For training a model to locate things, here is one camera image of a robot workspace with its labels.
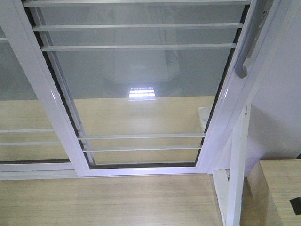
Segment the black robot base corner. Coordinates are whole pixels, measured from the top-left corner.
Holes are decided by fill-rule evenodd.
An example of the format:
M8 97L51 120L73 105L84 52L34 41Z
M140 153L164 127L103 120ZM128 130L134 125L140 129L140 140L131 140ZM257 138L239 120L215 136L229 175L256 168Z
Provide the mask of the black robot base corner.
M290 200L292 209L294 210L295 215L301 214L301 197L296 197Z

